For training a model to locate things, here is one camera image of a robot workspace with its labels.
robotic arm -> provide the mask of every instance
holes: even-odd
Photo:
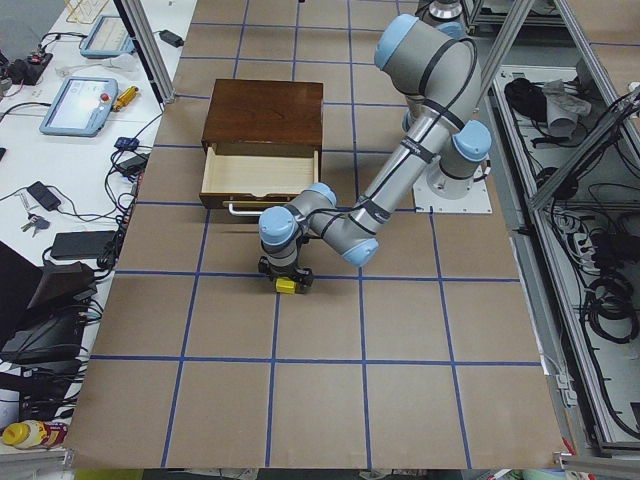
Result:
[[[406,136],[356,205],[336,208],[331,188],[315,183],[284,206],[260,216],[259,271],[276,281],[276,290],[295,293],[313,282],[298,265],[302,245],[312,233],[354,266],[365,265],[378,250],[376,233],[385,225],[420,175],[445,198],[461,198],[486,158],[491,136],[469,121],[480,95],[475,45],[453,40],[410,15],[400,15],[385,30],[375,53],[407,98]]]

keys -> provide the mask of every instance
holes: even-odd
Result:
[[[28,219],[29,221],[22,226],[21,230],[23,232],[26,232],[27,230],[33,228],[32,237],[35,237],[36,233],[38,233],[40,230],[46,230],[47,228],[49,228],[49,225],[51,225],[49,221],[34,213],[30,213],[28,215]]]

wooden box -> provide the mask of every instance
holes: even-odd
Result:
[[[320,177],[322,84],[216,80],[202,146],[205,207],[288,202]]]

electronic device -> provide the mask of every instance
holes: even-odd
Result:
[[[51,247],[51,258],[56,260],[100,258],[107,250],[109,242],[113,241],[115,234],[114,230],[58,233]]]
[[[0,242],[0,349],[18,329],[42,270]]]
[[[64,309],[38,317],[39,323],[18,330],[2,351],[0,359],[17,365],[68,361],[80,353],[85,317],[81,309]]]
[[[42,182],[35,182],[33,185],[27,187],[27,192],[38,202],[42,207],[51,212],[60,206],[60,199],[56,197],[47,186]]]
[[[77,378],[82,362],[77,359],[36,363],[23,366],[21,375],[25,378],[32,378],[36,381],[42,380],[49,383],[51,380],[60,387],[58,392],[64,391],[63,396],[49,397],[40,394],[19,393],[18,417],[23,420],[52,420],[56,417],[60,407],[69,406],[69,387]]]
[[[51,381],[25,378],[4,372],[0,372],[0,387],[5,390],[18,391],[29,395],[40,395],[54,398],[62,398],[66,392],[63,386],[56,385]]]
[[[40,131],[45,135],[93,137],[107,121],[118,96],[113,78],[67,77]]]
[[[80,55],[87,58],[117,57],[134,50],[133,41],[117,15],[100,15],[80,44]]]
[[[173,47],[181,47],[184,45],[184,40],[182,39],[181,36],[176,35],[175,33],[173,33],[170,30],[162,30],[160,32],[160,39],[163,42],[168,43],[169,45],[173,46]]]
[[[7,75],[14,85],[35,85],[40,80],[53,54],[37,52],[26,59],[15,60],[7,67]]]

black bag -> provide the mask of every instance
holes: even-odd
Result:
[[[516,112],[536,122],[547,121],[547,97],[542,89],[526,78],[516,78],[504,87],[507,103]]]

